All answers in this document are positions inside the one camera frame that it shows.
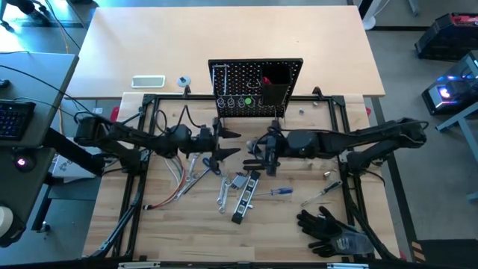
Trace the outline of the black support strut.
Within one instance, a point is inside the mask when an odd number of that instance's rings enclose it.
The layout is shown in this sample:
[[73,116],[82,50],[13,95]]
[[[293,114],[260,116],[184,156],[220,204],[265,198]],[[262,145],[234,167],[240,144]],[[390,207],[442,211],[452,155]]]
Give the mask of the black support strut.
[[102,175],[105,165],[103,160],[95,158],[92,154],[52,128],[49,128],[46,132],[43,146],[54,149],[59,155],[62,155],[96,176]]

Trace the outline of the black peg board bin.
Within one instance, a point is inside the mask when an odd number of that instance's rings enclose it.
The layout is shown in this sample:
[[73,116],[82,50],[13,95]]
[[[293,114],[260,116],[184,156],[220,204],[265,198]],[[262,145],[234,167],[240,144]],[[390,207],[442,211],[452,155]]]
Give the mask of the black peg board bin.
[[[262,78],[267,77],[271,85],[264,85]],[[265,105],[281,105],[292,83],[291,69],[287,65],[264,65],[261,68],[262,102]]]

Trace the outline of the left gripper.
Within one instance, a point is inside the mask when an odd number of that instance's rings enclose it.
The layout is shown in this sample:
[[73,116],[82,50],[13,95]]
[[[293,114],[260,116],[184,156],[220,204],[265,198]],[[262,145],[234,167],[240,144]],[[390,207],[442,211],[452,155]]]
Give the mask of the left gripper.
[[230,155],[234,155],[241,151],[241,148],[221,149],[219,138],[230,139],[238,138],[241,134],[232,132],[228,129],[222,129],[220,119],[215,117],[212,122],[212,127],[203,125],[199,129],[199,134],[190,139],[190,145],[187,148],[187,153],[211,153],[211,165],[219,167],[219,162],[224,161]]

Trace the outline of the grey and black work glove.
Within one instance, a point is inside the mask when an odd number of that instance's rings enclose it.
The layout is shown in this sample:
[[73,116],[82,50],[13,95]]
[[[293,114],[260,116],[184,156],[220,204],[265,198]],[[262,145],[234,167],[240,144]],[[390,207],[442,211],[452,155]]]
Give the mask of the grey and black work glove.
[[339,229],[332,234],[313,232],[312,235],[317,241],[310,243],[308,248],[322,258],[367,255],[374,252],[374,246],[364,233]]

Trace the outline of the white cardboard box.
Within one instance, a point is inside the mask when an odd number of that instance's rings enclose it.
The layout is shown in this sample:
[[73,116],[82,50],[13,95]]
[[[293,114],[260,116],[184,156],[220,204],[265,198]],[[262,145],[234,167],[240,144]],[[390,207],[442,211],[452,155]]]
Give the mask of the white cardboard box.
[[81,179],[94,179],[95,174],[85,170],[73,161],[70,161],[59,155],[55,158],[52,175],[55,178],[62,179],[65,183],[74,182]]

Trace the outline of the blue-handled screwdriver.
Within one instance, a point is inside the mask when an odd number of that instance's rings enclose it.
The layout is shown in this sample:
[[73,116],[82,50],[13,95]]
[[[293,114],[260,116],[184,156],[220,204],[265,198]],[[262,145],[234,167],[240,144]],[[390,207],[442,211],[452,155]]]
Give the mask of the blue-handled screwdriver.
[[260,195],[268,195],[268,196],[285,195],[285,194],[292,194],[293,191],[294,190],[293,190],[292,187],[276,188],[276,189],[270,189],[268,192],[255,193],[255,195],[256,196],[260,196]]

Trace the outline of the lit computer tower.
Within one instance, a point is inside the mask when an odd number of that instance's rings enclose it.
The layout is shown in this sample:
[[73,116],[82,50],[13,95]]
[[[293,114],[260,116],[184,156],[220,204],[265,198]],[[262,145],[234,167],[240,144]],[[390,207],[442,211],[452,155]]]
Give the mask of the lit computer tower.
[[433,115],[458,113],[478,101],[478,50],[467,53],[421,94]]

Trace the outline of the light wooden table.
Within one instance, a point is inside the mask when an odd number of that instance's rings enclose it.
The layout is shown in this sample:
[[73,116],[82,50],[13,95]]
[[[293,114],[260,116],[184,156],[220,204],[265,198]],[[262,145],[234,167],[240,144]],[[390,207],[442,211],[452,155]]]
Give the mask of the light wooden table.
[[210,59],[302,58],[297,94],[384,96],[353,6],[99,7],[68,86],[77,99],[120,98],[136,75],[210,93]]

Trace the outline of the grey desk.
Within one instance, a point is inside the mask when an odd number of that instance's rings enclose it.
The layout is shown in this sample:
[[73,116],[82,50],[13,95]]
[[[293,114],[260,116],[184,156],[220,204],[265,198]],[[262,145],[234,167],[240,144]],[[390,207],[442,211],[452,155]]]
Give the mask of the grey desk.
[[77,63],[78,56],[68,54],[0,54],[0,78],[10,81],[8,88],[0,90],[0,99],[26,98],[36,103],[23,138],[0,140],[0,146],[31,148],[43,143]]

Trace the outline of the pale-legged workbench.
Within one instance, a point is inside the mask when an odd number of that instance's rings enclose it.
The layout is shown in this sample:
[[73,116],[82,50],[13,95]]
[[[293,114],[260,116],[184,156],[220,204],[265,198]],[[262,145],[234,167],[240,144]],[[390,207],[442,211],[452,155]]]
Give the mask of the pale-legged workbench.
[[468,117],[472,115],[474,111],[467,112],[466,110],[459,112],[452,116],[450,119],[444,121],[442,124],[437,125],[435,129],[438,132],[445,132],[452,127],[458,126],[465,137],[468,146],[470,147],[475,160],[478,163],[478,140],[474,137],[471,131],[471,127],[468,125]]

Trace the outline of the black keyboard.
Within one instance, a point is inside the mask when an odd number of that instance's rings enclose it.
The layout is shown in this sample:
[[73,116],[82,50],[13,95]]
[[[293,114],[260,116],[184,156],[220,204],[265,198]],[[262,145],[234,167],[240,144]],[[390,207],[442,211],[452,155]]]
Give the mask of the black keyboard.
[[33,102],[0,99],[0,140],[21,140],[35,107]]

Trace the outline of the black aluminium frame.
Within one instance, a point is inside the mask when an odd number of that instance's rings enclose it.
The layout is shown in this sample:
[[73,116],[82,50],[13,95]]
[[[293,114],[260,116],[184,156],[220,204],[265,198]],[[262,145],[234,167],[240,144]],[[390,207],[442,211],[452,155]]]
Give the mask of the black aluminium frame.
[[[176,124],[186,104],[197,124],[210,125],[217,116],[213,97],[206,100],[161,97],[158,106],[168,116],[170,125]],[[343,132],[343,115],[346,114],[351,130],[369,126],[361,96],[346,96],[342,102],[344,106],[331,100],[318,102],[319,105],[314,107],[313,102],[316,102],[315,98],[291,101],[285,122],[280,119],[281,124],[286,129],[334,129]],[[304,110],[304,114],[299,113],[300,109]],[[262,136],[271,120],[225,119],[226,128],[242,134],[239,138],[220,142],[223,148],[243,147],[221,164],[221,170],[229,172],[230,178],[235,176],[235,172],[242,170],[243,160],[253,158],[247,154],[246,141]],[[162,262],[340,262],[339,257],[322,259],[311,253],[307,244],[313,238],[301,232],[296,219],[296,214],[302,209],[300,204],[327,185],[328,180],[323,178],[323,174],[332,171],[331,177],[337,178],[338,160],[282,158],[280,162],[282,165],[278,168],[276,177],[260,172],[257,192],[282,186],[292,186],[294,192],[284,196],[255,197],[251,201],[254,208],[247,210],[240,225],[231,222],[231,218],[241,191],[230,190],[226,212],[219,213],[216,201],[221,178],[211,173],[200,179],[177,201],[173,200],[151,211],[144,211],[140,205],[134,246],[131,243],[133,257],[137,259],[147,256],[149,260]],[[119,172],[109,173],[102,178],[84,244],[84,255],[98,250],[116,226],[126,182],[127,176]],[[361,178],[361,189],[364,202],[357,203],[366,208],[369,224],[388,250],[400,256],[385,186],[376,176],[365,174]],[[163,158],[153,154],[142,204],[163,202],[175,190],[176,181]],[[335,189],[304,208],[316,214],[318,206],[324,205],[336,218],[346,223],[342,193],[340,188]]]

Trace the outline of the silver bracket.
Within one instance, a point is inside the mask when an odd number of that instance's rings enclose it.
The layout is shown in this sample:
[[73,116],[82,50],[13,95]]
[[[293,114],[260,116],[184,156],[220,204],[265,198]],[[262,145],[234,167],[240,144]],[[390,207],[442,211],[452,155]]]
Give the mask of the silver bracket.
[[160,262],[123,262],[118,264],[117,269],[156,269],[160,267]]
[[357,263],[328,263],[326,269],[370,269],[367,264]]

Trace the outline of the black peg board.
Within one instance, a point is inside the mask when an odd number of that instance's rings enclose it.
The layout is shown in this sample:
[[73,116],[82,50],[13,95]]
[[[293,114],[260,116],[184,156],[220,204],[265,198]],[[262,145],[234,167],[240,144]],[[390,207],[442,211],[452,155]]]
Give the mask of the black peg board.
[[[210,60],[208,68],[210,77],[212,77],[212,66],[214,64],[227,64],[228,83],[226,95],[260,95],[262,98],[262,84],[257,90],[251,90],[246,87],[250,79],[258,78],[261,81],[261,68],[264,65],[282,64],[291,69],[292,83],[288,88],[286,96],[281,105],[272,105],[272,108],[217,108],[220,118],[253,118],[253,117],[283,117],[292,97],[299,73],[302,69],[302,58],[269,58],[269,59],[218,59]],[[213,90],[215,102],[218,95]]]

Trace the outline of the black and red tool case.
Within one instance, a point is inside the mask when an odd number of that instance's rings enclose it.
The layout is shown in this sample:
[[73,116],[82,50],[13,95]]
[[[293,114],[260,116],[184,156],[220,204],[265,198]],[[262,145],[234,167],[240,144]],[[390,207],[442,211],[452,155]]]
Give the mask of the black and red tool case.
[[415,44],[420,59],[462,59],[478,50],[478,13],[448,13],[437,18]]

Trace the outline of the black tripod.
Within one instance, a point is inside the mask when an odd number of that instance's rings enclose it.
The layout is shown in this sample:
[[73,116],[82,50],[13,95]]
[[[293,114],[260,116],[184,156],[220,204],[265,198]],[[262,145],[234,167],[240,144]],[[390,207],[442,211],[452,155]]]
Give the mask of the black tripod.
[[22,13],[39,25],[51,25],[47,18],[49,13],[47,8],[38,0],[0,0],[0,26],[3,26],[7,31],[14,31],[14,29],[3,19],[7,4],[17,7]]

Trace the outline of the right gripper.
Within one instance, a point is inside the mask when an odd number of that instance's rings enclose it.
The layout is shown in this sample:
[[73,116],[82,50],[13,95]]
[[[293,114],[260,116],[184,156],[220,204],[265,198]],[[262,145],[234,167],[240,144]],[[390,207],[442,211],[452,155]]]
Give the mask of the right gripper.
[[267,128],[265,137],[258,138],[255,142],[256,149],[264,148],[264,160],[249,159],[243,161],[245,171],[266,170],[268,176],[275,177],[279,166],[279,153],[284,148],[285,136],[282,134],[278,120],[272,120]]

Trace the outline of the white stand base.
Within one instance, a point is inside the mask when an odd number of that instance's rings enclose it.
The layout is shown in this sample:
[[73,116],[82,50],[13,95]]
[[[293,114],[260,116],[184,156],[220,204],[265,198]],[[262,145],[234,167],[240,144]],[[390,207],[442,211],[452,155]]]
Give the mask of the white stand base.
[[390,0],[361,0],[358,5],[358,12],[362,25],[366,31],[376,25],[376,16],[383,10]]

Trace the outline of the long chrome wrench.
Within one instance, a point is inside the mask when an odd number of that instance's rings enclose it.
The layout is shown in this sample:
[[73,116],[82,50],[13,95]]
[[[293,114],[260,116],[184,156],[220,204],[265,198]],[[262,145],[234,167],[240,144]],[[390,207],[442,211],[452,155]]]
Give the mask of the long chrome wrench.
[[178,200],[183,194],[186,194],[206,173],[209,172],[209,169],[205,170],[198,176],[192,175],[188,176],[186,183],[183,188],[173,197],[174,200]]

